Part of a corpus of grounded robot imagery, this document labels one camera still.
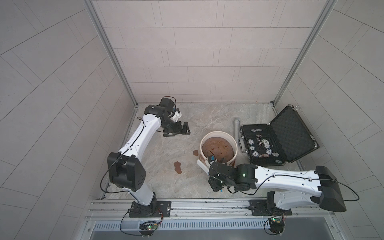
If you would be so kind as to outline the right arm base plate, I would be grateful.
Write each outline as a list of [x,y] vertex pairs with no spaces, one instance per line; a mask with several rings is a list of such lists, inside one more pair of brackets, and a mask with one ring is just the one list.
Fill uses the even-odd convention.
[[281,210],[267,200],[250,200],[248,210],[252,216],[291,216],[292,210]]

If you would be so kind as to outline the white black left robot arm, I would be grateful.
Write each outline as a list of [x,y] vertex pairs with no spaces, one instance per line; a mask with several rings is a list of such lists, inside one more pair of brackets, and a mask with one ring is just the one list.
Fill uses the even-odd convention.
[[164,137],[191,133],[188,123],[179,121],[181,117],[176,98],[171,96],[162,97],[158,105],[145,108],[144,115],[139,118],[140,125],[132,137],[118,152],[111,152],[107,157],[108,170],[104,176],[121,188],[114,194],[128,192],[137,204],[145,207],[155,203],[155,193],[145,183],[146,170],[142,165],[142,157],[152,137],[160,129],[163,129]]

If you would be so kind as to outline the blue white scrub brush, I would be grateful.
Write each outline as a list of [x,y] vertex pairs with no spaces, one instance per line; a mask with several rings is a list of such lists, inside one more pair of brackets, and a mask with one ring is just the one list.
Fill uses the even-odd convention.
[[198,159],[197,165],[207,174],[209,175],[210,165],[205,160]]

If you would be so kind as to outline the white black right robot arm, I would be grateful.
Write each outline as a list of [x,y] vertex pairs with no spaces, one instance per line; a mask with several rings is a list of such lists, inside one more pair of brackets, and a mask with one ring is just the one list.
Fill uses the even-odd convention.
[[276,189],[268,193],[268,206],[288,211],[294,207],[318,205],[330,212],[345,212],[345,200],[339,181],[324,166],[314,171],[282,171],[251,164],[241,164],[236,168],[218,162],[206,167],[209,183],[214,192],[224,187],[234,188],[234,192],[251,189]]

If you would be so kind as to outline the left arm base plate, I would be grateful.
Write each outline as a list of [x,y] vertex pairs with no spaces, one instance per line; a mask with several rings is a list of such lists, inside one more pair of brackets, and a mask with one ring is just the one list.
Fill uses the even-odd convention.
[[172,202],[156,201],[148,206],[140,205],[133,202],[129,211],[130,218],[167,218],[170,216]]

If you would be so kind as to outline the cream ceramic pot with soil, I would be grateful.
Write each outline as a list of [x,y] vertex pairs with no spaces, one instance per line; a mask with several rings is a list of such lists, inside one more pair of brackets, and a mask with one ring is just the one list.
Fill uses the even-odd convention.
[[212,157],[219,163],[233,167],[237,154],[238,144],[235,139],[222,131],[210,132],[200,142],[199,160],[208,167]]

